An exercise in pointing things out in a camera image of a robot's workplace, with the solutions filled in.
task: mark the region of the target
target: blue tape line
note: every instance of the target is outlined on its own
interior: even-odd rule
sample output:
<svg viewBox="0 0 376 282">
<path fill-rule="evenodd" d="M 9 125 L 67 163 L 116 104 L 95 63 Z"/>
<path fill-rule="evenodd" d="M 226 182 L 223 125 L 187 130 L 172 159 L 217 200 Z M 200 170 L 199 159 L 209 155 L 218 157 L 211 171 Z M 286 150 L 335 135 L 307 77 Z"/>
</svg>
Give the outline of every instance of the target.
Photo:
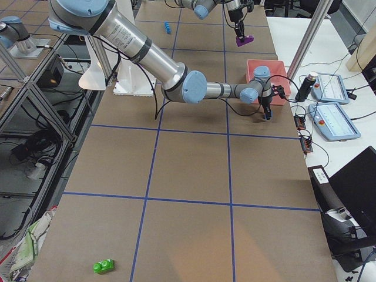
<svg viewBox="0 0 376 282">
<path fill-rule="evenodd" d="M 115 194 L 97 194 L 97 193 L 81 193 L 81 192 L 63 192 L 64 195 L 76 195 L 76 196 L 91 196 L 91 197 L 104 197 L 104 198 L 121 198 L 132 200 L 144 200 L 145 197 L 127 196 L 127 195 L 115 195 Z"/>
<path fill-rule="evenodd" d="M 91 125 L 91 127 L 107 127 L 107 128 L 119 128 L 119 129 L 136 129 L 136 130 L 158 131 L 158 128 L 118 126 L 118 125 Z"/>
<path fill-rule="evenodd" d="M 227 69 L 226 69 L 226 43 L 224 37 L 223 25 L 223 60 L 224 60 L 224 81 L 227 83 Z M 227 164 L 229 168 L 229 199 L 230 199 L 230 228 L 231 228 L 231 263 L 233 270 L 233 282 L 236 282 L 236 264 L 235 264 L 235 238 L 234 238 L 234 210 L 233 210 L 233 184 L 231 178 L 231 150 L 230 150 L 230 122 L 229 122 L 229 106 L 226 104 L 226 135 L 227 135 Z"/>
<path fill-rule="evenodd" d="M 8 8 L 9 8 L 11 5 L 14 4 L 14 2 L 16 2 L 16 0 L 13 0 L 12 3 L 10 3 L 10 4 L 9 4 L 4 10 L 2 10 L 2 11 L 0 12 L 0 15 L 1 15 L 3 12 L 7 11 Z"/>
<path fill-rule="evenodd" d="M 63 192 L 64 195 L 73 196 L 90 196 L 90 197 L 104 197 L 104 198 L 120 198 L 120 199 L 131 199 L 131 200 L 148 200 L 156 202 L 173 202 L 173 203 L 187 203 L 187 204 L 208 204 L 215 206 L 230 206 L 230 203 L 224 202 L 208 202 L 208 201 L 198 201 L 198 200 L 184 200 L 184 199 L 168 199 L 168 198 L 158 198 L 158 197 L 141 197 L 141 196 L 128 196 L 128 195 L 118 195 L 118 194 L 99 194 L 99 193 L 85 193 L 85 192 Z M 254 209 L 272 209 L 272 210 L 299 210 L 307 212 L 319 212 L 319 209 L 312 209 L 308 207 L 282 207 L 282 206 L 268 206 L 262 204 L 238 204 L 232 203 L 233 207 L 248 207 Z"/>
<path fill-rule="evenodd" d="M 179 11 L 179 21 L 180 21 L 180 17 L 181 17 L 181 15 L 182 15 L 182 10 Z M 175 44 L 176 44 L 176 38 L 177 38 L 177 31 L 178 31 L 178 28 L 179 28 L 179 24 L 177 24 L 177 27 L 176 27 L 174 46 L 175 46 Z M 164 109 L 162 109 L 162 111 L 161 111 L 161 113 L 160 113 L 160 119 L 159 119 L 159 124 L 158 124 L 158 131 L 157 131 L 157 136 L 156 136 L 156 139 L 155 139 L 154 152 L 153 152 L 153 157 L 152 157 L 152 164 L 150 165 L 150 173 L 149 173 L 149 178 L 148 178 L 148 180 L 147 180 L 147 188 L 146 188 L 146 193 L 145 193 L 145 201 L 144 201 L 143 209 L 142 209 L 142 215 L 141 215 L 141 221 L 140 221 L 139 233 L 138 233 L 138 235 L 137 235 L 137 242 L 136 242 L 135 255 L 134 255 L 134 257 L 133 257 L 132 271 L 131 271 L 131 273 L 130 273 L 129 282 L 133 282 L 133 277 L 134 277 L 134 275 L 135 275 L 136 262 L 137 262 L 137 254 L 138 254 L 138 249 L 139 249 L 139 245 L 140 245 L 140 239 L 141 239 L 141 233 L 142 233 L 143 222 L 144 222 L 144 218 L 145 218 L 145 211 L 146 211 L 147 197 L 148 197 L 148 195 L 149 195 L 150 184 L 151 184 L 151 181 L 152 181 L 152 175 L 153 175 L 153 169 L 154 169 L 155 156 L 156 156 L 157 147 L 158 147 L 158 140 L 159 140 L 160 126 L 161 126 L 161 124 L 162 124 L 162 119 L 163 119 L 163 111 L 164 111 Z"/>
<path fill-rule="evenodd" d="M 280 207 L 280 206 L 264 206 L 259 204 L 233 204 L 234 207 L 255 207 L 258 209 L 272 209 L 272 210 L 301 210 L 307 212 L 319 212 L 319 209 L 311 209 L 306 207 Z"/>
<path fill-rule="evenodd" d="M 222 133 L 222 132 L 189 131 L 189 130 L 179 130 L 179 129 L 156 129 L 156 128 L 148 128 L 148 127 L 132 127 L 132 126 L 117 126 L 117 125 L 91 125 L 91 126 L 92 127 L 118 128 L 118 129 L 151 130 L 151 131 L 158 131 L 159 130 L 159 131 L 163 131 L 163 132 L 194 133 L 194 134 L 208 134 L 208 135 L 227 136 L 227 133 Z M 297 137 L 285 137 L 285 136 L 252 135 L 252 134 L 241 134 L 241 133 L 229 133 L 229 135 L 230 136 L 240 136 L 240 137 L 299 140 L 299 138 L 297 138 Z"/>
<path fill-rule="evenodd" d="M 165 198 L 147 198 L 150 201 L 157 201 L 157 202 L 173 202 L 173 203 L 187 203 L 187 204 L 211 204 L 214 206 L 229 206 L 229 203 L 221 203 L 221 202 L 207 202 L 207 201 L 196 201 L 196 200 L 181 200 L 181 199 L 165 199 Z"/>
<path fill-rule="evenodd" d="M 138 19 L 135 19 L 135 22 L 161 22 L 161 23 L 164 23 L 163 21 L 148 21 L 148 20 L 145 20 L 145 19 L 142 19 L 142 20 L 138 20 Z M 170 24 L 178 24 L 179 22 L 169 22 Z M 222 26 L 223 23 L 201 23 L 201 22 L 181 22 L 180 24 L 185 24 L 185 25 L 220 25 Z M 252 26 L 254 28 L 268 28 L 267 25 L 247 25 L 247 24 L 244 24 L 244 26 Z"/>
</svg>

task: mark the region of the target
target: table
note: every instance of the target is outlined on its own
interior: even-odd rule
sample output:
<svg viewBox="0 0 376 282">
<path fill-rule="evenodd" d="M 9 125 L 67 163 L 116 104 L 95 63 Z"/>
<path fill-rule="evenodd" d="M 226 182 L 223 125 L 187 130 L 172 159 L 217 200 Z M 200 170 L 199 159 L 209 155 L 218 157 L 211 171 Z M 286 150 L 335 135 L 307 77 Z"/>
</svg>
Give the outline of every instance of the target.
<svg viewBox="0 0 376 282">
<path fill-rule="evenodd" d="M 221 9 L 199 22 L 145 1 L 136 25 L 208 81 L 244 83 L 246 58 L 277 58 L 258 6 L 242 49 Z M 153 109 L 106 91 L 29 281 L 335 281 L 289 105 L 268 122 L 219 100 Z M 106 258 L 116 270 L 94 274 Z"/>
<path fill-rule="evenodd" d="M 274 46 L 276 47 L 276 53 L 279 59 L 284 61 L 288 69 L 298 45 L 308 27 L 309 19 L 268 18 L 267 20 L 273 37 Z M 345 63 L 350 57 L 350 55 L 347 54 L 347 48 L 343 44 L 338 33 L 335 31 L 330 20 L 325 19 L 302 62 L 303 66 L 299 69 L 298 74 L 294 79 L 295 82 L 299 83 L 300 75 L 306 75 L 311 71 L 316 71 L 325 73 L 335 72 L 341 75 L 344 78 L 344 83 L 347 89 L 367 85 L 368 83 L 362 74 L 356 75 L 356 72 L 349 72 L 347 70 Z M 308 65 L 317 62 L 326 64 Z M 294 97 L 297 91 L 293 87 L 291 88 L 291 91 L 291 97 Z M 348 105 L 342 106 L 349 117 L 355 118 L 375 111 L 376 97 L 371 88 L 367 87 L 360 89 L 354 93 L 358 95 L 357 99 L 350 100 Z M 299 105 L 307 107 L 310 103 L 313 102 L 305 101 L 304 103 L 299 103 Z M 362 134 L 359 139 L 348 140 L 346 142 L 326 142 L 316 128 L 313 129 L 311 119 L 308 119 L 306 125 L 310 132 L 314 132 L 313 140 L 321 145 L 330 156 L 330 162 L 325 168 L 325 171 L 329 176 L 332 176 L 340 170 L 369 145 L 376 147 L 376 124 L 374 120 L 374 117 L 372 118 L 372 116 L 370 116 L 365 119 L 354 121 L 354 124 Z M 313 149 L 314 153 L 307 156 L 307 167 L 324 165 L 327 161 L 325 153 L 315 145 L 313 145 Z M 343 281 L 343 279 L 346 279 L 349 276 L 348 273 L 345 273 L 341 269 L 337 261 L 334 261 L 334 264 L 336 265 L 338 280 Z M 367 264 L 365 272 L 362 275 L 362 281 L 371 282 L 374 281 L 374 277 L 376 277 L 376 263 L 372 262 Z"/>
</svg>

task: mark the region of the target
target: cable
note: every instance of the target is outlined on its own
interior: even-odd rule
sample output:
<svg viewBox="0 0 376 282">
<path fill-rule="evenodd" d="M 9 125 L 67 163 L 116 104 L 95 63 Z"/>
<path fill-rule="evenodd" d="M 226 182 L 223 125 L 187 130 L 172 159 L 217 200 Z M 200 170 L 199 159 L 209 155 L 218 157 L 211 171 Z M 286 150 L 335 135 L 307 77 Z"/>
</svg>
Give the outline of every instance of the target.
<svg viewBox="0 0 376 282">
<path fill-rule="evenodd" d="M 369 113 L 369 114 L 367 114 L 367 115 L 365 115 L 365 116 L 360 116 L 360 117 L 355 117 L 355 118 L 353 118 L 353 119 L 351 119 L 351 120 L 358 120 L 358 119 L 363 119 L 363 118 L 366 118 L 367 116 L 371 116 L 371 115 L 373 115 L 373 114 L 375 114 L 376 113 L 376 111 L 375 112 L 372 112 L 372 113 Z"/>
<path fill-rule="evenodd" d="M 114 51 L 111 51 L 111 50 L 108 50 L 108 48 L 104 47 L 106 50 L 110 51 L 110 52 L 114 52 L 114 53 L 117 53 L 120 58 L 121 58 L 121 55 L 125 56 L 125 58 L 122 58 L 122 59 L 125 59 L 125 60 L 129 60 L 129 57 L 127 56 L 127 54 L 125 54 L 124 52 L 122 52 L 121 50 L 119 50 L 119 48 L 116 48 L 114 46 L 112 46 L 111 44 L 109 44 L 108 42 L 106 42 L 105 40 L 103 40 L 102 38 L 98 37 L 98 36 L 95 36 L 95 35 L 92 35 L 94 38 L 102 41 L 104 44 L 106 44 L 108 47 L 112 48 Z M 139 69 L 143 72 L 143 74 L 145 75 L 147 81 L 149 82 L 149 85 L 151 87 L 151 90 L 153 91 L 153 96 L 154 96 L 154 102 L 155 102 L 155 120 L 157 119 L 158 117 L 158 114 L 159 114 L 159 111 L 158 111 L 158 100 L 157 100 L 157 94 L 155 93 L 155 88 L 153 86 L 153 83 L 152 81 L 150 80 L 149 76 L 147 75 L 146 71 L 137 63 L 136 66 L 139 67 Z"/>
<path fill-rule="evenodd" d="M 69 99 L 69 100 L 64 100 L 64 101 L 60 101 L 60 102 L 57 102 L 55 104 L 52 104 L 52 106 L 57 106 L 57 105 L 60 105 L 60 104 L 63 104 L 63 103 L 67 103 L 67 102 L 71 102 L 71 101 L 74 101 L 74 100 L 77 100 L 79 98 L 82 98 L 83 97 L 83 94 L 75 97 L 75 98 L 72 98 L 72 99 Z"/>
<path fill-rule="evenodd" d="M 0 142 L 0 145 L 2 144 L 10 144 L 10 145 L 16 145 L 18 146 L 19 144 L 18 143 L 15 143 L 15 142 L 10 142 L 10 141 L 4 141 L 4 142 Z"/>
<path fill-rule="evenodd" d="M 35 117 L 33 117 L 26 109 L 25 109 L 25 107 L 23 106 L 23 105 L 21 105 L 21 109 L 32 119 L 32 120 L 34 120 L 35 121 L 35 124 L 36 124 L 36 126 L 37 127 L 39 127 L 39 128 L 43 128 L 43 129 L 46 129 L 46 128 L 48 128 L 48 126 L 47 125 L 45 125 L 44 123 L 42 123 L 41 121 L 39 121 L 39 119 L 38 118 L 35 118 Z"/>
<path fill-rule="evenodd" d="M 229 27 L 231 27 L 232 29 L 235 29 L 235 26 L 230 25 L 229 22 L 228 22 L 228 20 L 227 20 L 226 12 L 224 11 L 224 1 L 221 1 L 221 4 L 222 4 L 222 11 L 223 11 L 224 19 L 226 20 L 226 24 Z"/>
<path fill-rule="evenodd" d="M 168 104 L 168 103 L 170 103 L 171 101 L 167 101 L 166 103 L 164 103 L 163 105 L 162 105 L 162 107 L 160 107 L 160 109 L 158 110 L 158 112 L 156 112 L 156 114 L 155 114 L 155 120 L 157 120 L 157 118 L 158 118 L 158 115 L 159 115 L 159 113 L 160 113 L 160 111 Z"/>
<path fill-rule="evenodd" d="M 221 100 L 222 102 L 226 103 L 227 106 L 229 106 L 230 109 L 231 109 L 235 114 L 237 114 L 238 116 L 253 116 L 255 113 L 258 113 L 259 110 L 260 110 L 260 108 L 261 108 L 261 103 L 260 103 L 260 104 L 258 105 L 259 107 L 257 108 L 257 110 L 255 110 L 253 113 L 250 113 L 250 114 L 248 114 L 248 115 L 244 115 L 244 114 L 242 114 L 242 113 L 237 112 L 237 111 L 232 107 L 232 105 L 231 105 L 228 101 L 226 101 L 225 99 L 219 98 L 218 100 Z"/>
<path fill-rule="evenodd" d="M 167 5 L 167 7 L 173 8 L 173 9 L 183 9 L 184 7 L 172 7 L 169 4 L 167 4 L 167 0 L 164 0 L 164 3 Z"/>
<path fill-rule="evenodd" d="M 321 149 L 325 152 L 325 154 L 327 155 L 327 157 L 328 157 L 328 161 L 327 161 L 327 163 L 325 164 L 325 166 L 323 166 L 323 168 L 327 167 L 327 166 L 329 165 L 329 161 L 330 161 L 330 158 L 329 158 L 329 154 L 328 154 L 328 152 L 327 152 L 323 147 L 321 147 L 319 144 L 317 144 L 317 143 L 315 143 L 315 142 L 313 142 L 313 141 L 311 141 L 311 142 L 312 142 L 312 144 L 315 144 L 316 146 L 318 146 L 319 148 L 321 148 Z"/>
<path fill-rule="evenodd" d="M 64 174 L 65 170 L 67 169 L 67 167 L 78 157 L 78 155 L 80 154 L 80 152 L 78 152 L 73 158 L 71 158 L 71 160 L 65 165 L 65 167 L 62 169 L 62 175 Z"/>
<path fill-rule="evenodd" d="M 80 93 L 82 91 L 82 88 L 80 88 L 78 91 L 76 92 L 64 92 L 64 91 L 61 91 L 59 89 L 56 89 L 56 88 L 53 88 L 53 87 L 48 87 L 48 89 L 52 89 L 53 91 L 56 91 L 56 92 L 59 92 L 61 94 L 64 94 L 66 96 L 74 96 L 74 95 L 77 95 L 78 93 Z"/>
<path fill-rule="evenodd" d="M 358 280 L 357 282 L 360 282 L 360 278 L 362 277 L 362 274 L 363 274 L 363 271 L 364 271 L 364 267 L 365 265 L 371 260 L 371 257 L 373 254 L 376 254 L 376 250 L 374 249 L 369 255 L 368 257 L 365 259 L 363 265 L 362 265 L 362 268 L 360 270 L 360 273 L 359 273 L 359 276 L 358 276 Z"/>
<path fill-rule="evenodd" d="M 54 36 L 54 37 L 57 37 L 58 39 L 60 39 L 60 40 L 63 42 L 63 39 L 62 39 L 60 36 L 56 35 L 56 34 L 47 34 L 47 33 L 45 33 L 45 34 L 41 34 L 41 33 L 30 33 L 30 34 L 31 34 L 31 35 L 42 35 L 42 36 L 45 36 L 45 35 L 48 35 L 48 36 Z M 77 53 L 73 50 L 72 47 L 69 46 L 69 44 L 65 44 L 65 46 L 67 46 L 67 47 L 73 52 L 73 54 L 75 55 L 75 57 L 76 57 L 76 59 L 77 59 L 77 63 L 78 63 L 79 66 L 81 67 L 82 71 L 85 72 L 85 71 L 83 70 L 83 66 L 82 66 L 81 63 L 79 62 L 80 60 L 79 60 L 79 58 L 78 58 L 78 56 L 77 56 Z"/>
</svg>

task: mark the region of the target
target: brown cardboard surface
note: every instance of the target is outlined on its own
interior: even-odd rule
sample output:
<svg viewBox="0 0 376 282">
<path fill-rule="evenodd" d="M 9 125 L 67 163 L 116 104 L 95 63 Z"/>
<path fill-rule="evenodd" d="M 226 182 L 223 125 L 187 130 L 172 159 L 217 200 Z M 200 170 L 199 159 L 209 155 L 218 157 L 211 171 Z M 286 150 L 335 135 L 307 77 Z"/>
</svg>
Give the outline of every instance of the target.
<svg viewBox="0 0 376 282">
<path fill-rule="evenodd" d="M 224 28 L 224 42 L 227 52 L 253 52 L 275 54 L 276 50 L 273 45 L 273 40 L 267 26 L 247 26 L 247 32 L 254 36 L 254 41 L 245 44 L 241 47 L 236 45 L 236 34 L 233 29 L 225 26 Z"/>
<path fill-rule="evenodd" d="M 95 113 L 93 124 L 157 128 L 155 116 L 155 100 L 153 97 L 136 97 L 114 95 L 113 87 L 107 88 Z M 159 106 L 163 96 L 160 85 L 156 85 Z"/>
<path fill-rule="evenodd" d="M 160 132 L 149 195 L 228 203 L 226 163 L 226 136 Z"/>
<path fill-rule="evenodd" d="M 147 203 L 133 281 L 232 281 L 228 207 Z"/>
<path fill-rule="evenodd" d="M 64 195 L 28 281 L 124 281 L 132 269 L 142 206 L 141 200 Z M 95 274 L 93 264 L 109 258 L 115 271 Z"/>
<path fill-rule="evenodd" d="M 180 22 L 184 23 L 191 23 L 191 24 L 214 24 L 214 25 L 222 25 L 223 23 L 223 16 L 222 16 L 222 7 L 221 5 L 217 5 L 209 15 L 204 19 L 199 19 L 195 14 L 194 11 L 191 9 L 184 8 L 182 9 L 182 15 L 180 16 Z M 197 26 L 197 29 L 204 28 L 206 26 Z"/>
<path fill-rule="evenodd" d="M 169 103 L 163 111 L 162 129 L 226 133 L 226 104 L 205 100 L 198 105 Z"/>
<path fill-rule="evenodd" d="M 175 35 L 177 31 L 177 23 L 169 23 L 171 27 L 171 33 L 168 34 L 165 31 L 165 25 L 163 22 L 135 22 L 136 26 L 147 35 L 154 44 L 159 48 L 174 47 Z"/>
<path fill-rule="evenodd" d="M 176 49 L 223 51 L 223 27 L 221 25 L 179 24 Z"/>
<path fill-rule="evenodd" d="M 0 2 L 0 9 L 5 9 L 8 6 L 10 6 L 10 4 L 12 4 L 12 3 L 13 3 L 13 0 L 2 0 Z"/>
<path fill-rule="evenodd" d="M 234 239 L 238 282 L 337 281 L 318 212 L 234 207 Z"/>
<path fill-rule="evenodd" d="M 234 203 L 317 209 L 298 140 L 231 136 L 230 147 Z"/>
<path fill-rule="evenodd" d="M 137 21 L 178 22 L 180 9 L 172 9 L 160 1 L 142 1 L 137 13 Z"/>
<path fill-rule="evenodd" d="M 260 5 L 255 5 L 253 12 L 248 13 L 244 20 L 244 25 L 251 26 L 268 26 L 268 21 L 266 20 L 264 7 Z"/>
<path fill-rule="evenodd" d="M 214 13 L 202 25 L 193 11 L 143 1 L 137 24 L 171 46 L 161 28 L 170 21 L 178 35 L 167 52 L 209 81 L 245 82 L 246 59 L 277 59 L 263 8 L 247 17 L 260 36 L 245 47 L 261 53 L 224 53 L 221 7 Z M 273 107 L 268 122 L 228 112 L 219 100 L 171 103 L 159 123 L 153 98 L 108 89 L 29 281 L 335 281 L 289 106 Z M 106 258 L 119 271 L 88 272 Z"/>
<path fill-rule="evenodd" d="M 156 132 L 92 127 L 66 191 L 144 196 Z"/>
<path fill-rule="evenodd" d="M 204 73 L 207 81 L 224 81 L 223 52 L 175 50 L 173 59 L 184 62 L 190 69 Z"/>
<path fill-rule="evenodd" d="M 6 9 L 9 11 L 28 11 L 35 4 L 36 4 L 36 1 L 17 0 L 17 1 L 13 1 L 12 5 L 8 6 Z"/>
<path fill-rule="evenodd" d="M 259 105 L 245 105 L 238 100 L 229 101 L 236 111 L 244 115 L 254 113 Z M 291 114 L 290 105 L 272 105 L 273 117 L 265 120 L 263 108 L 253 116 L 244 117 L 229 110 L 229 128 L 231 133 L 263 136 L 279 136 L 297 138 L 296 127 Z"/>
<path fill-rule="evenodd" d="M 5 86 L 0 86 L 0 94 L 5 90 Z M 19 89 L 13 89 L 12 93 L 0 103 L 0 119 L 16 98 Z"/>
</svg>

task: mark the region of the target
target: metal frame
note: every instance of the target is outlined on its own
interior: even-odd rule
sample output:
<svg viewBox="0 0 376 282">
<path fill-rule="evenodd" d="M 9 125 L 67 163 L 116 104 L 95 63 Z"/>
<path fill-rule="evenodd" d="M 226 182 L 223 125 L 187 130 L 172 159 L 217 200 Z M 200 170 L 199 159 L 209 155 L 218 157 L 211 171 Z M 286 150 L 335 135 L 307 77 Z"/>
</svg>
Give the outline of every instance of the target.
<svg viewBox="0 0 376 282">
<path fill-rule="evenodd" d="M 291 62 L 291 65 L 288 69 L 287 76 L 290 79 L 294 79 L 294 77 L 296 76 L 301 66 L 301 63 L 304 57 L 306 56 L 308 49 L 311 46 L 311 43 L 313 39 L 315 38 L 316 33 L 318 29 L 320 28 L 321 23 L 323 22 L 325 16 L 327 15 L 332 3 L 333 3 L 333 0 L 321 0 L 318 3 L 317 9 L 315 13 L 313 14 L 312 20 L 303 36 L 302 41 L 300 42 L 300 45 L 295 54 L 295 57 L 293 61 Z"/>
</svg>

